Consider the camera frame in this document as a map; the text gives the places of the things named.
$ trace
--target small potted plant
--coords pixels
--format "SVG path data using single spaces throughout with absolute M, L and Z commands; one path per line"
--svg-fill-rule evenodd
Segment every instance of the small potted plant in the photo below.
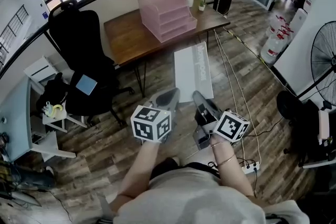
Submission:
M 205 8 L 205 3 L 203 0 L 201 0 L 199 3 L 198 9 L 202 12 L 204 11 L 204 8 Z

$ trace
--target hand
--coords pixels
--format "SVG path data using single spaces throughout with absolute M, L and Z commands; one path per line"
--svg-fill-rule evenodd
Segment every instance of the hand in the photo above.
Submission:
M 222 143 L 222 142 L 230 143 L 227 139 L 221 137 L 218 134 L 212 134 L 211 135 L 211 137 L 210 137 L 210 145 L 211 146 L 213 146 L 214 144 L 217 144 L 217 143 Z

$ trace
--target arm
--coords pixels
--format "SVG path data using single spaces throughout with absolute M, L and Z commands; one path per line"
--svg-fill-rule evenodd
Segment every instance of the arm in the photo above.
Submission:
M 220 164 L 225 160 L 233 158 L 218 166 L 223 186 L 231 187 L 244 194 L 245 196 L 253 196 L 253 189 L 244 174 L 230 142 L 219 135 L 212 135 L 210 144 L 212 146 L 216 163 Z
M 145 142 L 142 145 L 133 165 L 121 182 L 116 198 L 110 204 L 112 211 L 117 212 L 121 206 L 147 190 L 159 147 L 160 143 L 152 142 Z

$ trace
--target blue notebook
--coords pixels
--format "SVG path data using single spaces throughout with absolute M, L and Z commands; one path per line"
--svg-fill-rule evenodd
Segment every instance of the blue notebook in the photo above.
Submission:
M 90 95 L 97 85 L 97 82 L 88 76 L 83 75 L 80 80 L 78 81 L 76 88 L 86 95 Z

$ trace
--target white board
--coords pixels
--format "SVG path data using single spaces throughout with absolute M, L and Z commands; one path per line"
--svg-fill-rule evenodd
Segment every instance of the white board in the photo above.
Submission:
M 192 101 L 196 90 L 206 99 L 214 97 L 205 42 L 176 51 L 174 59 L 175 86 L 181 93 L 180 103 Z

